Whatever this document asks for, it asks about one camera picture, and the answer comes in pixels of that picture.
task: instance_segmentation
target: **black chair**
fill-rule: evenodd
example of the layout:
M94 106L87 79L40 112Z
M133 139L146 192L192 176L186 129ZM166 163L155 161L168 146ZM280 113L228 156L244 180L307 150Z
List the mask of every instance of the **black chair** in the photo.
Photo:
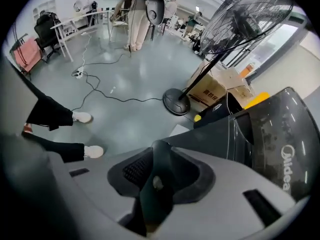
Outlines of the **black chair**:
M49 15L44 14L36 21L36 26L34 27L35 32L39 36L35 41L40 49L44 52L46 47L52 48L52 51L46 56L47 59L49 59L53 53L59 54L55 49L55 45L59 42L56 31L51 29L54 25L54 19Z

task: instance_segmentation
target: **white desk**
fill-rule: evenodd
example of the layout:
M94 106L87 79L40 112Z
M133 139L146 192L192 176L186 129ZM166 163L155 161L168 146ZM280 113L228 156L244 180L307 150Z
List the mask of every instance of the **white desk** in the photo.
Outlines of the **white desk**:
M51 29L55 30L55 34L56 34L56 37L58 39L58 43L59 43L59 46L60 46L61 51L63 53L63 56L66 57L66 54L65 54L65 52L63 50L62 45L64 45L64 48L65 48L65 50L66 50L71 62L73 62L74 60L71 57L71 54L70 54L69 49L67 47L66 41L68 41L69 39L71 39L71 38L73 38L73 37L75 37L75 36L77 36L77 35L79 35L79 34L81 34L83 32L87 32L87 31L90 31L90 30L97 31L98 28L102 27L103 24L104 24L103 20L99 19L98 24L91 26L91 23L94 20L94 17L91 17L91 20L89 22L89 26L79 30L76 27L75 22L80 20L80 19L82 19L82 18L84 18L84 17L87 17L89 15L101 15L101 14L103 15L103 14L106 14L106 17L107 17L107 28L108 28L108 33L109 33L109 37L110 37L110 25L109 25L110 12L113 12L113 10L103 10L103 11L97 11L97 12L92 12L92 13L88 13L88 14L83 14L81 16L77 16L77 17L74 17L74 18L67 19L67 20L65 20L65 21L63 21L63 22L51 27ZM63 31L63 25L69 25L69 24L71 24L73 26L75 32L67 36L67 35L65 35L65 33Z

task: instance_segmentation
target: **fan grille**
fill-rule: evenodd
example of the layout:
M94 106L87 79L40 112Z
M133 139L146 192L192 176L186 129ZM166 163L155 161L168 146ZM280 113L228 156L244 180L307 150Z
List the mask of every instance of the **fan grille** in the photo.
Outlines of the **fan grille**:
M293 0L225 0L201 36L203 54L243 48L281 26Z

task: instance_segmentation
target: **cardboard box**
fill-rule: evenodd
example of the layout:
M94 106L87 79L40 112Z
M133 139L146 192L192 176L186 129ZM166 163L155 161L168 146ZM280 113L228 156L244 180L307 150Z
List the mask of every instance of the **cardboard box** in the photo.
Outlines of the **cardboard box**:
M187 86L193 83L208 63L207 60L204 60L199 65L188 81ZM189 91L188 97L193 102L198 103L198 106L196 106L198 111L199 106L205 109L215 104L221 97L226 95L227 91L233 94L242 107L246 106L253 97L247 81L240 77L234 67L223 69L217 64Z

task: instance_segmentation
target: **black fan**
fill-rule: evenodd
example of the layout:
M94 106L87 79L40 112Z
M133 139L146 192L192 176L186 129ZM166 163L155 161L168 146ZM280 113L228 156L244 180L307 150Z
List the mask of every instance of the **black fan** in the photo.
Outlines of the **black fan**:
M212 55L210 64L182 92L169 89L163 95L167 110L183 116L190 110L187 93L213 68L226 52L243 48L266 37L285 20L293 0L225 0L201 36L201 53Z

